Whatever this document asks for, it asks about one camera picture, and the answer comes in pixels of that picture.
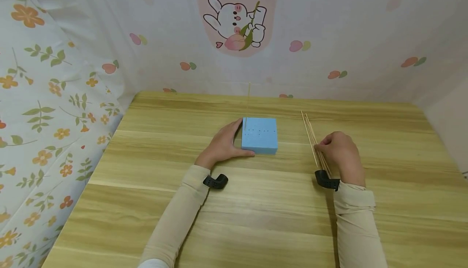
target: wood grain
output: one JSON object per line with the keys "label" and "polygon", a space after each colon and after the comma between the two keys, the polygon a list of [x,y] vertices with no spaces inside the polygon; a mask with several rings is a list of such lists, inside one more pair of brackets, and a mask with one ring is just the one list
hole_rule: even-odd
{"label": "wood grain", "polygon": [[[139,93],[43,267],[136,267],[185,171],[245,102]],[[215,167],[229,183],[210,191],[178,267],[336,267],[332,193],[313,178],[301,110],[317,139],[342,130],[358,145],[389,267],[467,267],[468,183],[418,108],[256,97],[250,115],[277,118],[277,154]]]}

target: wooden skewer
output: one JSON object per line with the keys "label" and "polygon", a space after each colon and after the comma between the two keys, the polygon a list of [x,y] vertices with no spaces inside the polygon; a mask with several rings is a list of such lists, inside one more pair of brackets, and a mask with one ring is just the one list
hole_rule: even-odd
{"label": "wooden skewer", "polygon": [[245,116],[244,129],[247,126],[247,116],[249,115],[249,99],[250,99],[250,82],[249,82],[249,92],[247,93],[247,108],[245,110],[246,116]]}
{"label": "wooden skewer", "polygon": [[[317,139],[315,138],[314,129],[312,128],[312,124],[310,123],[309,117],[307,116],[307,114],[305,115],[305,118],[307,119],[307,123],[308,123],[309,128],[310,128],[310,131],[311,131],[311,133],[312,133],[312,139],[313,139],[314,143],[317,144]],[[319,159],[320,159],[320,162],[321,162],[321,164],[322,164],[322,166],[323,166],[323,169],[326,170],[326,172],[327,172],[329,178],[331,178],[331,177],[332,177],[332,174],[331,174],[331,172],[330,172],[330,167],[329,167],[329,165],[328,165],[328,163],[327,163],[327,160],[326,160],[325,157],[323,156],[323,153],[322,153],[321,151],[317,151],[317,154],[318,154],[318,156],[319,156]]]}
{"label": "wooden skewer", "polygon": [[314,154],[315,166],[319,167],[319,164],[317,163],[317,158],[315,157],[314,146],[312,145],[312,142],[310,141],[309,130],[307,129],[306,119],[304,118],[304,114],[302,113],[302,111],[301,111],[301,115],[302,115],[302,121],[304,121],[304,127],[306,129],[305,131],[307,132],[307,138],[309,139],[310,148],[312,149],[312,154]]}

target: blue foam block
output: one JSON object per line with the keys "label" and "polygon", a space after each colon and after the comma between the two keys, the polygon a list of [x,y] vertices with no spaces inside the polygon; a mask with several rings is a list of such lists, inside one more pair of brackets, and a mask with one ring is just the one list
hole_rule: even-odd
{"label": "blue foam block", "polygon": [[276,154],[278,150],[276,119],[244,117],[241,148],[252,150],[257,154]]}

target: black wrist strap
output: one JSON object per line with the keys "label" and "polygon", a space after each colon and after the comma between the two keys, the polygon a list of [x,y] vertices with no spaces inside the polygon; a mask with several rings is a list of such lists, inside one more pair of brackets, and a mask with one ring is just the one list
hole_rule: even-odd
{"label": "black wrist strap", "polygon": [[340,185],[339,179],[330,179],[325,170],[318,170],[315,172],[315,178],[317,183],[327,189],[335,189],[335,192],[338,191]]}
{"label": "black wrist strap", "polygon": [[203,180],[203,184],[209,188],[221,190],[228,183],[228,177],[222,173],[216,178],[213,179],[210,175]]}

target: beige sleeve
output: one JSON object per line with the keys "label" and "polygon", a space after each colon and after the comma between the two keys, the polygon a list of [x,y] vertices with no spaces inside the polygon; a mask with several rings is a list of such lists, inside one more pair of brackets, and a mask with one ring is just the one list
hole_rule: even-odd
{"label": "beige sleeve", "polygon": [[372,191],[340,182],[334,200],[340,267],[388,267],[372,213],[375,209]]}
{"label": "beige sleeve", "polygon": [[161,259],[170,268],[174,266],[179,249],[208,195],[209,188],[203,180],[209,174],[210,170],[201,166],[193,165],[188,169],[149,238],[140,264],[148,259]]}

